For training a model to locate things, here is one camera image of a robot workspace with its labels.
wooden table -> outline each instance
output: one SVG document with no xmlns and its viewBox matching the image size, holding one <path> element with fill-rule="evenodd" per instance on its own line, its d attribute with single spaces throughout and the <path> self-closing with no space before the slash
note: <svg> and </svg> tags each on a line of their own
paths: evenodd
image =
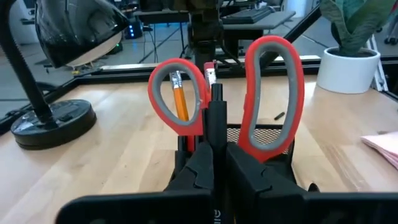
<svg viewBox="0 0 398 224">
<path fill-rule="evenodd" d="M 293 163 L 298 184 L 307 188 L 315 182 L 324 192 L 397 191 L 398 171 L 359 140 L 378 131 L 397 131 L 397 103 L 374 90 L 342 95 L 317 87 L 315 77 L 306 80 Z M 228 120 L 240 123 L 245 80 L 221 82 Z M 82 195 L 161 191 L 174 166 L 177 137 L 154 113 L 146 87 L 125 83 L 71 91 L 63 98 L 92 102 L 98 122 L 63 146 L 25 151 L 10 133 L 3 135 L 1 223 L 52 223 L 62 205 Z M 192 87 L 189 83 L 184 87 L 192 102 Z M 168 82 L 162 91 L 174 108 Z M 286 107 L 286 77 L 263 78 L 258 123 L 275 123 L 273 117 Z"/>
</svg>

white pot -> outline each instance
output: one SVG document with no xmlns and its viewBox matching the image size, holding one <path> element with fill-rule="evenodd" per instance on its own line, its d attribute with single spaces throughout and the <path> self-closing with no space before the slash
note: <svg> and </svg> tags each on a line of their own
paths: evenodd
<svg viewBox="0 0 398 224">
<path fill-rule="evenodd" d="M 331 54 L 337 47 L 325 49 L 319 67 L 317 84 L 321 88 L 337 93 L 364 93 L 369 90 L 380 53 L 361 49 L 369 57 L 342 57 Z"/>
</svg>

scissors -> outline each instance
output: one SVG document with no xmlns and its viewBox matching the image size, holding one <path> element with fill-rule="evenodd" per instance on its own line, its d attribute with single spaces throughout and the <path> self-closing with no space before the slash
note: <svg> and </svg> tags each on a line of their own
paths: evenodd
<svg viewBox="0 0 398 224">
<path fill-rule="evenodd" d="M 260 56 L 265 51 L 277 52 L 285 61 L 289 79 L 289 104 L 279 137 L 272 143 L 260 144 L 254 137 L 261 95 Z M 304 75 L 300 56 L 293 45 L 278 36 L 267 35 L 255 40 L 248 48 L 245 59 L 246 96 L 238 145 L 260 162 L 282 154 L 292 143 L 303 110 Z M 195 110 L 191 120 L 178 119 L 166 106 L 160 94 L 160 85 L 170 72 L 180 70 L 193 81 Z M 211 100 L 209 86 L 198 67 L 185 59 L 172 58 L 156 67 L 148 84 L 149 99 L 159 117 L 181 136 L 203 135 L 201 110 Z"/>
</svg>

potted plant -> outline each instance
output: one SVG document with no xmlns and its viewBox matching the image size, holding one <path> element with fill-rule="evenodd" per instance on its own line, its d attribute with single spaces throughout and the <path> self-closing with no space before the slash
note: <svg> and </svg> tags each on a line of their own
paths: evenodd
<svg viewBox="0 0 398 224">
<path fill-rule="evenodd" d="M 318 86 L 338 93 L 368 91 L 380 53 L 366 42 L 388 20 L 396 0 L 321 0 L 322 15 L 331 22 L 338 47 L 324 51 Z"/>
</svg>

floor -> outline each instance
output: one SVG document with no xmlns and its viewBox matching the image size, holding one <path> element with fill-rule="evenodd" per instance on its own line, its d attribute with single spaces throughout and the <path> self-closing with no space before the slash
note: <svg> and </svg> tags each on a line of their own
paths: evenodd
<svg viewBox="0 0 398 224">
<path fill-rule="evenodd" d="M 228 102 L 228 122 L 240 123 L 246 81 L 220 80 Z M 302 119 L 295 135 L 292 167 L 299 186 L 314 182 L 322 192 L 396 192 L 396 169 L 360 136 L 398 127 L 396 102 L 375 90 L 331 93 L 305 77 Z M 259 124 L 286 111 L 286 77 L 262 79 Z M 184 83 L 194 102 L 190 82 Z M 175 113 L 169 83 L 161 87 Z M 177 135 L 156 115 L 145 83 L 80 86 L 62 99 L 91 102 L 98 120 L 80 138 L 43 151 L 22 150 L 11 133 L 0 137 L 0 223 L 53 223 L 60 207 L 83 195 L 157 192 L 174 168 Z M 190 114 L 194 108 L 188 104 Z"/>
<path fill-rule="evenodd" d="M 285 35 L 296 25 L 300 19 L 293 19 L 291 22 L 279 26 L 273 30 L 271 34 Z M 302 36 L 300 36 L 294 45 L 300 55 L 318 55 L 322 56 L 326 47 L 335 46 L 336 42 L 330 34 L 330 23 L 320 18 L 314 23 Z M 385 38 L 385 29 L 376 34 L 376 40 L 379 43 L 379 51 L 382 55 L 397 55 L 398 46 L 385 45 L 383 40 Z M 157 60 L 159 62 L 168 58 L 179 57 L 182 51 L 181 35 L 178 24 L 156 25 L 156 35 L 152 32 L 155 44 L 157 46 Z M 184 41 L 187 43 L 186 25 L 183 27 Z M 241 45 L 245 48 L 251 41 L 241 41 Z M 116 55 L 109 56 L 105 60 L 99 60 L 95 66 L 102 65 L 119 65 L 127 63 L 151 63 L 155 60 L 154 45 L 151 41 L 151 36 L 146 32 L 144 37 L 136 40 L 125 40 L 123 42 L 124 50 Z M 32 70 L 37 81 L 49 82 L 55 85 L 61 85 L 73 78 L 71 69 L 62 67 L 59 69 L 50 68 L 47 73 L 42 65 L 37 65 L 38 62 L 46 59 L 39 44 L 24 45 L 21 51 L 27 64 Z M 28 104 L 26 94 L 24 93 L 21 84 L 18 82 L 14 71 L 8 64 L 5 57 L 0 57 L 0 119 L 9 111 L 17 110 L 21 106 Z"/>
</svg>

